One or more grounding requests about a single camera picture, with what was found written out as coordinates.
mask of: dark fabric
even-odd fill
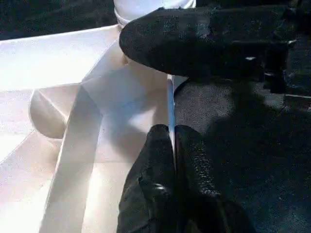
[[[175,118],[203,135],[217,190],[256,232],[310,232],[310,112],[260,83],[188,81],[175,94]]]
[[[113,0],[2,0],[0,40],[116,24]]]
[[[126,178],[117,232],[176,232],[180,218],[176,185],[168,128],[153,126]]]

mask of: black cloth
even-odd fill
[[[113,0],[2,0],[0,40],[116,24]]]
[[[253,233],[245,211],[215,188],[202,136],[177,126],[176,148],[175,174],[168,128],[151,128],[125,181],[117,232]]]
[[[175,120],[204,137],[217,190],[259,233],[311,229],[311,114],[261,83],[188,81]]]

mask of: white cylinder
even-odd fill
[[[193,8],[196,6],[196,0],[114,0],[114,3],[115,14],[121,27],[160,7]]]

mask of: black surface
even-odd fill
[[[113,25],[113,10],[113,0],[3,0],[0,40]]]
[[[199,131],[216,189],[258,233],[311,229],[311,115],[249,83],[188,82],[175,94],[176,124]]]

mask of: white cup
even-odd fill
[[[114,3],[115,15],[121,27],[160,7],[186,9],[196,6],[196,0],[114,0]]]

